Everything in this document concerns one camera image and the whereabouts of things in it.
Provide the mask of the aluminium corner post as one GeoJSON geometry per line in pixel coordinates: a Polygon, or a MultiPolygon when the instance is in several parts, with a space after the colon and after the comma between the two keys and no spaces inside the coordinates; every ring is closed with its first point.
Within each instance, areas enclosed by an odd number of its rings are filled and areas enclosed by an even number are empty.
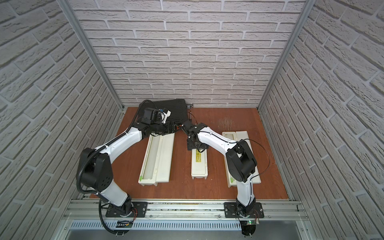
{"type": "Polygon", "coordinates": [[[266,89],[263,92],[262,98],[261,98],[259,105],[257,107],[258,110],[260,110],[263,107],[263,105],[264,105],[264,103],[268,97],[268,94],[271,91],[272,86],[274,85],[275,81],[277,80],[278,74],[282,70],[283,65],[285,64],[286,60],[288,59],[288,56],[291,53],[292,48],[294,47],[295,42],[296,42],[302,28],[304,27],[304,25],[307,21],[307,18],[309,16],[309,14],[311,13],[315,3],[316,3],[315,0],[305,1],[305,4],[304,4],[303,9],[299,15],[299,18],[294,25],[294,28],[293,28],[293,30],[292,30],[289,38],[288,38],[288,41],[287,41],[285,47],[283,48],[282,54],[281,54],[276,66],[274,68],[274,71],[273,71],[273,73],[272,73],[272,75],[268,81],[266,89]]]}
{"type": "Polygon", "coordinates": [[[103,80],[104,84],[106,85],[109,93],[111,94],[113,100],[117,104],[118,108],[123,112],[124,111],[124,105],[122,101],[120,100],[115,88],[113,87],[113,84],[103,67],[94,47],[91,44],[90,39],[88,38],[85,30],[83,29],[79,19],[77,18],[75,11],[72,9],[71,4],[69,1],[66,0],[58,0],[58,4],[61,7],[64,15],[68,19],[69,23],[71,24],[74,32],[78,36],[81,44],[83,45],[86,53],[88,54],[91,62],[95,66],[96,70],[98,71],[101,79],[103,80]]]}

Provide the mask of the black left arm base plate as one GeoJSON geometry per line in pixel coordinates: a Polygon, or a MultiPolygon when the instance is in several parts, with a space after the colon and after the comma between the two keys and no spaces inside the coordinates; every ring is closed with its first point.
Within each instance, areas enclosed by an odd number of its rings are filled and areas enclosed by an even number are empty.
{"type": "Polygon", "coordinates": [[[117,207],[114,205],[109,205],[106,212],[107,218],[144,218],[147,212],[148,202],[128,202],[117,207]]]}

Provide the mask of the cream dispenser lid with label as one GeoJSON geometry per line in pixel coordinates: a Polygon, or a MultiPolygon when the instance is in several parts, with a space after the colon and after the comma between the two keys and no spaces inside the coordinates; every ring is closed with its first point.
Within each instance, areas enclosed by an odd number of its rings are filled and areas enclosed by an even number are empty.
{"type": "Polygon", "coordinates": [[[192,150],[192,179],[207,179],[208,177],[208,158],[207,151],[199,152],[197,149],[192,150]]]}

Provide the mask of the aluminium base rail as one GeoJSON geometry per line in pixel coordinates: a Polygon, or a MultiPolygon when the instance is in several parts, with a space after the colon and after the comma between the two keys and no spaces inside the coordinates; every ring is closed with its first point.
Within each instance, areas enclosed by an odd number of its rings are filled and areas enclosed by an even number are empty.
{"type": "Polygon", "coordinates": [[[135,200],[137,213],[121,217],[116,213],[103,216],[112,230],[240,230],[241,224],[261,225],[266,221],[291,221],[303,228],[309,221],[298,201],[259,201],[246,218],[236,214],[229,200],[135,200]]]}

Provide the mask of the black plastic tool case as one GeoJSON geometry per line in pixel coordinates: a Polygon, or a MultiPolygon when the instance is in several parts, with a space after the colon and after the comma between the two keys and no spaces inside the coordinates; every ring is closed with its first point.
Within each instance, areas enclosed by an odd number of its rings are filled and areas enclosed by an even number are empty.
{"type": "Polygon", "coordinates": [[[144,100],[139,105],[135,121],[140,122],[145,119],[146,116],[151,117],[153,114],[150,114],[150,112],[154,111],[154,115],[159,116],[159,121],[181,125],[185,121],[189,120],[187,109],[187,104],[184,99],[157,102],[144,100]]]}

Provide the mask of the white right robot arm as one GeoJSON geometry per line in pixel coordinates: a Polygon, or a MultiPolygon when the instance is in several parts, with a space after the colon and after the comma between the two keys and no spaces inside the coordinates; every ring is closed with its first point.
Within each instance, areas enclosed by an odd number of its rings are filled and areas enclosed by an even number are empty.
{"type": "Polygon", "coordinates": [[[226,157],[229,173],[237,181],[238,214],[243,217],[251,215],[256,203],[252,176],[257,160],[248,143],[245,140],[225,138],[203,123],[194,125],[191,121],[186,121],[181,128],[195,148],[207,145],[226,157]]]}

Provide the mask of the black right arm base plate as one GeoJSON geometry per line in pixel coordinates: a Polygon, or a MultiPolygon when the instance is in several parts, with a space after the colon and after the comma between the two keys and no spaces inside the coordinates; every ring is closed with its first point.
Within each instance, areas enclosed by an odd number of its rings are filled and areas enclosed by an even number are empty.
{"type": "Polygon", "coordinates": [[[261,203],[251,202],[247,207],[244,207],[237,202],[225,202],[224,203],[225,218],[258,218],[265,217],[264,210],[261,203]]]}

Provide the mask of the aluminium corner post right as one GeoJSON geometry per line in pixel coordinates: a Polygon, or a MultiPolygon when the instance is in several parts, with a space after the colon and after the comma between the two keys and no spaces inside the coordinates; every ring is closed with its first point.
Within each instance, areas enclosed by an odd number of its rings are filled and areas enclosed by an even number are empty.
{"type": "Polygon", "coordinates": [[[283,48],[282,54],[281,54],[276,66],[274,68],[274,71],[273,71],[273,73],[272,73],[272,75],[268,81],[266,89],[263,92],[262,98],[261,98],[259,105],[257,107],[258,110],[260,110],[263,107],[263,105],[264,105],[264,103],[268,97],[268,94],[271,91],[272,86],[274,85],[275,81],[277,80],[278,74],[282,70],[283,65],[285,64],[286,60],[288,59],[288,56],[291,53],[292,48],[294,47],[295,42],[296,42],[302,28],[304,27],[304,25],[307,21],[307,18],[309,16],[309,14],[311,13],[315,3],[316,3],[315,0],[305,1],[305,4],[304,4],[303,9],[299,15],[299,18],[294,25],[294,28],[293,28],[293,30],[292,30],[289,38],[288,38],[288,41],[287,41],[285,47],[283,48]]]}

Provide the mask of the aluminium corner post left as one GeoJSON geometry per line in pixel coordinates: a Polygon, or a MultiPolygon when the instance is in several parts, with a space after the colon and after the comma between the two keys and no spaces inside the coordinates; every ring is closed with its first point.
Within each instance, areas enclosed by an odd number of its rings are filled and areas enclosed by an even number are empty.
{"type": "Polygon", "coordinates": [[[95,66],[96,70],[98,71],[101,79],[103,80],[104,84],[106,85],[109,93],[111,94],[113,100],[117,104],[118,108],[123,112],[124,111],[124,105],[122,101],[120,100],[115,88],[113,87],[113,84],[103,67],[94,47],[91,44],[90,39],[88,38],[85,30],[83,29],[79,19],[77,18],[75,11],[72,9],[71,4],[69,1],[66,0],[58,0],[58,4],[61,7],[64,15],[68,19],[69,23],[71,24],[74,32],[78,36],[81,44],[83,45],[86,53],[88,54],[91,62],[95,66]]]}

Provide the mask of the cream dispenser with lid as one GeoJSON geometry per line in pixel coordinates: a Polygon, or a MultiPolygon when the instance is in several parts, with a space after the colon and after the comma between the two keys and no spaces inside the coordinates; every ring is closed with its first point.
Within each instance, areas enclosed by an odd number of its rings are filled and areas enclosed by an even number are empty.
{"type": "Polygon", "coordinates": [[[150,136],[138,183],[142,186],[170,181],[175,133],[150,136]]]}

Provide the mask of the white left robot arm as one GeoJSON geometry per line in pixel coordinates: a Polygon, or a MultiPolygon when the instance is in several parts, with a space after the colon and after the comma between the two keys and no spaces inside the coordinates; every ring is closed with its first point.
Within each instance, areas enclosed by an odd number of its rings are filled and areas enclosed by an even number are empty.
{"type": "Polygon", "coordinates": [[[76,175],[77,190],[81,194],[94,194],[105,203],[112,205],[119,215],[129,216],[132,212],[132,199],[114,181],[112,163],[134,144],[150,135],[168,135],[178,130],[174,122],[146,125],[134,123],[123,133],[109,142],[81,152],[76,175]]]}

